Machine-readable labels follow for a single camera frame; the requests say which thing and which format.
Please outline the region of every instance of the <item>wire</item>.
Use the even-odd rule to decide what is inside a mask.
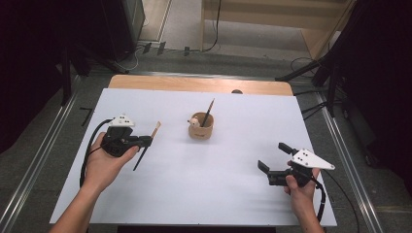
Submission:
[[[323,172],[326,172],[327,175],[330,176],[330,178],[336,183],[336,185],[340,188],[343,195],[345,195],[346,199],[348,200],[349,204],[351,205],[352,211],[353,211],[354,216],[355,216],[355,221],[357,222],[357,232],[359,233],[360,232],[360,220],[358,219],[358,215],[357,215],[357,212],[355,210],[354,204],[352,203],[351,199],[349,199],[348,194],[345,192],[343,187],[337,182],[337,180],[327,170],[323,170]]]
[[[134,58],[136,59],[136,64],[135,64],[132,68],[125,68],[125,67],[121,66],[120,64],[118,64],[117,62],[116,62],[116,64],[117,64],[118,66],[120,66],[122,69],[126,70],[126,71],[134,70],[134,69],[139,65],[139,60],[137,59],[137,52],[138,52],[139,50],[142,50],[142,49],[143,49],[143,47],[140,47],[140,46],[138,46],[138,47],[136,48],[136,51],[134,52]]]
[[[293,64],[295,63],[296,60],[299,60],[299,59],[308,59],[308,60],[310,60],[310,61],[315,61],[314,59],[309,58],[309,57],[298,57],[297,59],[295,59],[295,60],[293,60],[293,61],[291,62],[291,70],[292,70],[293,72],[295,71],[295,70],[293,69]],[[300,75],[300,76],[303,77],[303,78],[313,78],[313,77],[315,77],[315,73],[313,73],[312,70],[310,70],[310,72],[313,74],[313,76],[304,76],[304,75]]]
[[[143,27],[149,25],[149,20],[145,17],[145,21],[143,22]]]
[[[341,103],[342,103],[341,101],[334,101],[334,102],[333,102],[333,104],[341,104]],[[302,114],[306,114],[306,113],[308,113],[308,112],[310,112],[310,111],[312,111],[312,110],[315,110],[315,112],[312,112],[309,116],[306,116],[303,120],[306,120],[306,119],[308,119],[309,117],[313,116],[315,113],[317,113],[318,111],[320,111],[322,108],[324,108],[324,107],[326,107],[326,106],[327,106],[327,101],[325,101],[325,102],[323,102],[323,103],[320,103],[320,104],[318,104],[318,105],[315,105],[314,107],[311,107],[311,108],[309,108],[309,109],[302,110],[302,111],[301,111]]]
[[[218,42],[218,38],[219,38],[219,18],[221,17],[221,5],[222,5],[222,0],[219,1],[219,8],[218,8],[218,18],[216,19],[216,39],[215,39],[215,43],[213,43],[213,46],[211,46],[210,48],[203,50],[203,51],[209,51],[211,50],[216,43]]]
[[[306,90],[306,91],[302,91],[302,92],[297,92],[293,96],[297,96],[297,95],[301,95],[301,94],[308,94],[308,93],[319,93],[319,92],[323,92],[323,91],[325,91],[325,90]]]
[[[86,166],[87,166],[88,157],[89,157],[93,152],[95,152],[95,151],[97,150],[97,149],[96,149],[96,150],[94,150],[94,151],[89,152],[89,151],[90,151],[90,148],[91,148],[91,144],[93,143],[94,137],[96,136],[97,131],[103,126],[103,124],[109,123],[110,121],[112,121],[112,120],[111,120],[111,119],[105,119],[105,120],[103,120],[99,125],[97,125],[97,127],[94,129],[93,134],[92,134],[91,137],[90,137],[90,140],[88,141],[88,145],[87,145],[87,149],[86,149],[86,154],[85,154],[85,159],[83,160],[82,171],[81,171],[81,174],[80,174],[80,187],[82,187],[82,186],[83,186],[83,183],[85,182],[85,174],[86,174]]]
[[[319,107],[315,112],[313,112],[312,114],[310,114],[309,116],[305,117],[303,120],[308,119],[309,117],[313,116],[315,113],[317,113],[319,110],[321,110],[322,108],[324,108],[325,106]]]

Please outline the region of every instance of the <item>white table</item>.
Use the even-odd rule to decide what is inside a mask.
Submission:
[[[189,137],[187,120],[212,99],[212,137]],[[151,135],[152,146],[136,171],[140,152],[100,196],[90,223],[281,226],[298,225],[290,197],[268,185],[258,160],[271,170],[288,168],[280,142],[312,150],[293,96],[142,89],[104,89],[51,217],[55,223],[79,190],[80,170],[92,131],[104,119],[127,114],[132,135]],[[315,192],[318,210],[320,191]],[[323,226],[336,220],[326,200]]]

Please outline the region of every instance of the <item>floor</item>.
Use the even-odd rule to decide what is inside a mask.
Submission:
[[[266,80],[286,75],[310,61],[299,29],[225,22],[220,22],[218,43],[208,54],[192,52],[189,57],[184,57],[184,47],[190,47],[191,50],[197,50],[199,47],[199,6],[199,1],[172,0],[169,11],[164,11],[167,14],[160,17],[166,18],[163,29],[157,29],[152,37],[142,41],[142,44],[152,41],[153,49],[146,54],[138,50],[135,56],[128,57],[120,65],[124,67],[137,65],[139,71],[131,70],[132,74],[138,74],[140,71],[196,73],[196,75],[227,75],[233,79]],[[146,26],[154,21],[147,21]],[[206,23],[204,44],[206,48],[211,46],[215,40],[213,23],[213,21]],[[166,50],[163,55],[156,55],[156,47],[160,42],[166,43]],[[304,74],[304,76],[312,75],[310,72]],[[70,163],[76,154],[78,144],[85,132],[85,128],[80,125],[85,120],[87,112],[81,111],[80,108],[93,108],[100,90],[108,85],[111,76],[112,74],[107,69],[95,64],[89,77],[82,77],[74,82],[74,86],[77,87],[77,97],[73,100],[71,109],[65,109],[70,112],[69,117],[64,119],[66,120],[65,126],[56,129],[59,135],[54,141],[56,146],[51,148],[49,157],[46,157],[44,161],[38,161],[44,168],[41,172],[39,171],[37,181],[30,187],[33,188],[32,191],[27,196],[22,196],[27,203],[21,210],[17,210],[20,214],[13,219],[15,221],[13,229],[9,228],[2,232],[46,231],[51,210],[58,198],[58,190],[63,186],[65,174],[70,169],[67,163]],[[310,85],[310,79],[305,77],[298,77],[290,84],[295,93],[315,89]],[[39,148],[42,140],[47,137],[50,122],[54,121],[55,116],[59,116],[59,112],[64,111],[59,108],[60,94],[57,93],[47,107],[33,120],[19,142],[0,156],[0,165],[3,164],[1,182],[6,183],[0,187],[1,212],[6,210],[7,200],[15,194],[14,190],[21,185],[20,181],[24,178],[24,172],[18,173],[17,171],[25,171],[30,167],[32,159],[24,159],[24,157],[33,157],[33,161],[36,160],[36,147],[33,149],[29,145]],[[322,96],[310,93],[296,96],[296,98],[303,110],[318,104]],[[354,130],[341,115],[339,108],[336,108],[335,121],[344,139],[344,148],[347,149],[346,152],[350,154],[356,166],[356,175],[360,177],[362,188],[373,205],[374,214],[377,215],[382,229],[373,229],[368,225],[370,216],[364,212],[367,207],[359,205],[357,191],[353,189],[353,184],[348,182],[348,177],[353,176],[351,174],[353,171],[347,171],[344,166],[339,165],[336,173],[332,174],[333,177],[325,176],[329,198],[338,220],[338,226],[328,228],[327,232],[356,232],[355,216],[359,218],[359,232],[411,232],[412,201],[402,185],[402,180],[387,169],[373,169],[367,166],[364,161],[364,152]],[[327,113],[311,117],[306,121],[306,126],[313,141],[314,150],[327,154],[336,164],[343,164],[336,142],[330,136]],[[15,164],[15,166],[10,169],[4,164]],[[56,170],[60,170],[61,174],[55,174]],[[3,220],[2,218],[0,223],[2,227],[5,226]],[[90,232],[116,232],[116,226],[92,225]],[[281,227],[278,232],[300,232],[300,230]]]

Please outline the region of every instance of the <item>metal rail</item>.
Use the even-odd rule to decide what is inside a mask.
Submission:
[[[12,195],[12,198],[7,205],[7,208],[3,215],[0,218],[0,232],[1,233],[8,233],[11,232],[13,225],[20,213],[24,202],[27,200],[27,197],[36,182],[48,156],[50,151],[52,150],[52,146],[55,142],[55,139],[60,132],[60,129],[63,126],[66,118],[70,114],[70,111],[73,107],[75,99],[77,97],[77,90],[78,86],[81,83],[81,78],[77,76],[74,79],[74,92],[73,95],[68,100],[66,106],[61,107],[58,111],[54,121],[51,124],[51,127],[46,134],[45,139],[43,140],[42,144],[40,145],[39,149],[37,150],[33,160],[31,161],[30,166],[28,167],[24,177],[22,178],[20,184],[18,185],[15,193]]]
[[[319,103],[326,101],[325,96],[321,93],[316,93],[316,97]],[[360,211],[363,215],[369,232],[384,232],[379,218],[376,215],[375,208],[370,201],[369,195],[367,194],[367,191],[361,181],[361,177],[358,174],[358,170],[354,164],[354,161],[352,160],[352,156],[350,155],[346,147],[345,141],[343,140],[336,120],[329,115],[326,108],[323,108],[323,114],[327,127],[330,131],[330,135],[332,136],[333,142],[336,145],[337,152],[339,153],[340,159],[342,160],[343,167],[349,179],[349,183],[351,184],[352,190],[354,190],[355,193],[355,197],[358,200]]]

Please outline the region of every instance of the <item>wrist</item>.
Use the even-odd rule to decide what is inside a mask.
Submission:
[[[91,199],[97,199],[101,193],[101,190],[95,185],[89,185],[88,183],[84,183],[84,185],[80,188],[79,194]]]

